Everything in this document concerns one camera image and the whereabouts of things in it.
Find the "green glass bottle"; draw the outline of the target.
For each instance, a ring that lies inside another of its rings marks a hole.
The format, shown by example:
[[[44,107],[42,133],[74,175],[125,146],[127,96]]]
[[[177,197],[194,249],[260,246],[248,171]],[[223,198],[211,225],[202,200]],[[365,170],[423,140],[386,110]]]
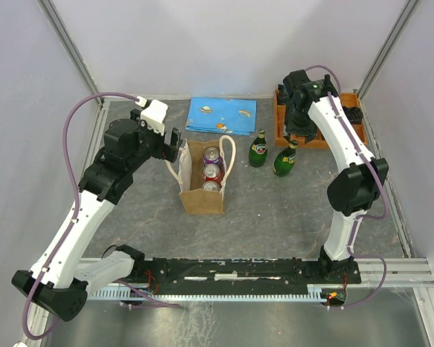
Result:
[[[249,153],[248,161],[252,167],[259,168],[263,166],[266,161],[267,152],[267,142],[265,138],[265,130],[261,129],[258,131],[258,135],[252,142]]]
[[[283,177],[291,172],[297,158],[297,147],[298,141],[290,140],[289,145],[276,156],[273,163],[275,175]]]

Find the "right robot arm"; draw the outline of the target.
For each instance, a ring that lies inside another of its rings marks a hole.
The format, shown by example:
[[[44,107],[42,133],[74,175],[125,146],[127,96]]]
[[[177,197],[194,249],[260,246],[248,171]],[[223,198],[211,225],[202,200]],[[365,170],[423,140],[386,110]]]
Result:
[[[388,174],[386,159],[376,158],[358,137],[331,80],[329,74],[311,80],[303,69],[283,79],[285,136],[311,141],[320,132],[339,171],[327,188],[333,219],[316,272],[327,283],[355,271],[354,241],[359,225],[368,218],[374,201],[385,196],[383,184]]]

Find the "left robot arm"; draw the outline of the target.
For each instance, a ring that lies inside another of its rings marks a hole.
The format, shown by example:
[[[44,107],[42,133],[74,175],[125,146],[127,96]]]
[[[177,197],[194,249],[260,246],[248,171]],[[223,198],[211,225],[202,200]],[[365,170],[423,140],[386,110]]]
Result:
[[[78,265],[100,224],[132,185],[134,172],[150,158],[176,160],[182,141],[173,129],[166,143],[166,113],[166,107],[132,109],[128,119],[109,124],[61,228],[30,270],[14,274],[13,286],[60,320],[74,319],[89,296],[115,280],[144,277],[145,255],[127,245],[85,269]]]

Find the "red cola can front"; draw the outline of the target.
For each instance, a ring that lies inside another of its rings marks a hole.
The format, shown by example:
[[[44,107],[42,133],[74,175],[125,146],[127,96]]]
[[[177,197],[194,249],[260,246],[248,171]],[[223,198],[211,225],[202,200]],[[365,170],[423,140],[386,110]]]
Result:
[[[208,164],[203,168],[203,178],[205,181],[213,181],[221,185],[222,172],[221,168],[216,164]]]

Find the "red cola can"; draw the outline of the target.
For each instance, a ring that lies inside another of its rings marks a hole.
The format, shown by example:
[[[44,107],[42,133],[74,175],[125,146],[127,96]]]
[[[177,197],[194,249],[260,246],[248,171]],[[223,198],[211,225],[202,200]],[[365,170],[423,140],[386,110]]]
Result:
[[[205,181],[213,181],[221,185],[222,172],[221,168],[216,164],[208,164],[203,168],[203,178]]]
[[[205,181],[202,185],[202,189],[205,191],[219,192],[221,186],[216,181]]]

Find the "burlap canvas tote bag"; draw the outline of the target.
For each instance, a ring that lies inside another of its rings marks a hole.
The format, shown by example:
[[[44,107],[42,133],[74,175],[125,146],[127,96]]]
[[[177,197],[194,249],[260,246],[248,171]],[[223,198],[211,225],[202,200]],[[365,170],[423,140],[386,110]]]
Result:
[[[208,147],[217,147],[223,159],[224,175],[218,191],[208,191],[202,188],[203,154]],[[179,197],[185,212],[189,215],[222,215],[225,213],[224,195],[226,182],[234,167],[237,146],[232,137],[222,135],[219,140],[198,142],[185,140],[179,148],[178,172],[166,161],[166,166],[179,185]]]

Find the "purple soda can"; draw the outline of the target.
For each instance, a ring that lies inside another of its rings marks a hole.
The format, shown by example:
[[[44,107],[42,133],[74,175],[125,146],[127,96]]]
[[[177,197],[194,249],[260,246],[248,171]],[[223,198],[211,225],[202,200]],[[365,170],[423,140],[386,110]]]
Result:
[[[220,154],[220,150],[217,147],[207,147],[203,152],[204,165],[214,164],[219,168],[223,167],[223,160]]]

